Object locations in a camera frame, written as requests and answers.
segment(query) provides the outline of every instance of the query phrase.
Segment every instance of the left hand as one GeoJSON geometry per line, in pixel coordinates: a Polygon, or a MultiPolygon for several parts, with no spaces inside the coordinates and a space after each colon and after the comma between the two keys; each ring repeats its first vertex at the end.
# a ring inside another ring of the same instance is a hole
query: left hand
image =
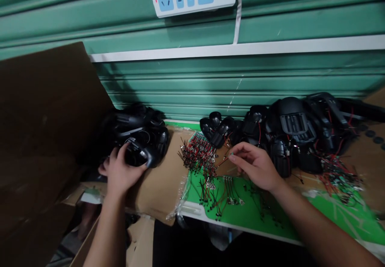
{"type": "Polygon", "coordinates": [[[101,175],[108,177],[107,194],[124,196],[147,170],[146,164],[133,167],[126,164],[124,154],[129,143],[124,144],[119,152],[114,148],[111,155],[100,165],[98,171],[101,175]]]}

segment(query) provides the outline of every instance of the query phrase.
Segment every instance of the right hand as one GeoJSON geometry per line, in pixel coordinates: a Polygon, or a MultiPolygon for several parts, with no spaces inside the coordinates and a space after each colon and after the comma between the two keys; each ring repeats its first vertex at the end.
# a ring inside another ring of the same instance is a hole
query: right hand
{"type": "Polygon", "coordinates": [[[237,165],[238,172],[245,172],[258,187],[275,192],[285,184],[265,150],[242,142],[235,145],[230,153],[233,154],[229,159],[237,165]]]}

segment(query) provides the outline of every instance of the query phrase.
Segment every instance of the white cable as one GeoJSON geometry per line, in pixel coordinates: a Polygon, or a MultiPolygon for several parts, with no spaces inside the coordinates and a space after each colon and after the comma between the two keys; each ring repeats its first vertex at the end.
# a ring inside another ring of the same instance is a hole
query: white cable
{"type": "Polygon", "coordinates": [[[235,30],[234,30],[234,41],[233,41],[234,45],[238,43],[239,27],[241,26],[241,16],[242,16],[242,0],[238,0],[237,17],[235,18],[235,30]]]}

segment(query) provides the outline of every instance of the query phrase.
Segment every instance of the pile of black plastic parts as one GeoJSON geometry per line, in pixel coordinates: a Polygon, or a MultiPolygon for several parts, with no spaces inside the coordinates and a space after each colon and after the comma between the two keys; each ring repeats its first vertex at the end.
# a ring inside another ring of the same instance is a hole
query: pile of black plastic parts
{"type": "Polygon", "coordinates": [[[222,119],[219,112],[212,112],[200,120],[200,125],[217,149],[227,138],[233,146],[248,142],[263,148],[278,173],[287,178],[295,167],[321,174],[322,158],[317,154],[342,155],[358,136],[356,127],[364,120],[385,122],[385,109],[360,100],[315,93],[302,100],[286,97],[270,108],[254,105],[242,121],[222,119]]]}
{"type": "Polygon", "coordinates": [[[135,103],[124,110],[115,109],[104,117],[80,163],[99,166],[114,147],[129,142],[126,163],[154,168],[166,155],[169,141],[162,113],[135,103]]]}

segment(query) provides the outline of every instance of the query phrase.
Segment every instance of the finger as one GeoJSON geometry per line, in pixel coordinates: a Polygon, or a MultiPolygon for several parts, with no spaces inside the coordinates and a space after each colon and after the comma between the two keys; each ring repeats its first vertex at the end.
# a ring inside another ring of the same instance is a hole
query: finger
{"type": "Polygon", "coordinates": [[[127,150],[127,147],[128,145],[130,144],[130,142],[128,143],[125,143],[119,150],[119,153],[118,153],[118,160],[119,161],[123,161],[124,162],[124,155],[126,154],[126,150],[127,150]]]}
{"type": "Polygon", "coordinates": [[[263,150],[246,142],[241,142],[239,144],[236,144],[230,150],[230,153],[233,153],[233,154],[238,154],[240,152],[246,152],[246,153],[251,152],[253,157],[257,158],[263,153],[263,150]]]}
{"type": "Polygon", "coordinates": [[[110,157],[111,159],[113,159],[113,160],[116,160],[117,155],[118,155],[118,148],[115,147],[115,148],[112,150],[111,155],[110,155],[109,157],[110,157]]]}
{"type": "Polygon", "coordinates": [[[139,167],[130,167],[131,170],[134,170],[134,171],[138,171],[138,172],[141,172],[143,173],[144,171],[146,171],[148,169],[148,167],[146,166],[147,163],[144,163],[143,165],[139,166],[139,167]]]}
{"type": "Polygon", "coordinates": [[[256,169],[258,169],[258,167],[255,167],[255,166],[249,164],[244,159],[242,159],[236,155],[231,155],[229,158],[230,158],[230,161],[232,161],[235,165],[240,167],[248,175],[251,174],[252,172],[254,172],[256,169]]]}
{"type": "Polygon", "coordinates": [[[105,170],[105,171],[107,171],[107,169],[108,169],[108,166],[109,166],[109,158],[106,158],[105,160],[104,160],[104,162],[103,162],[103,169],[105,170]]]}
{"type": "Polygon", "coordinates": [[[100,166],[99,166],[98,172],[99,172],[99,174],[101,174],[101,175],[107,177],[107,171],[104,169],[104,166],[103,166],[103,165],[100,165],[100,166]]]}

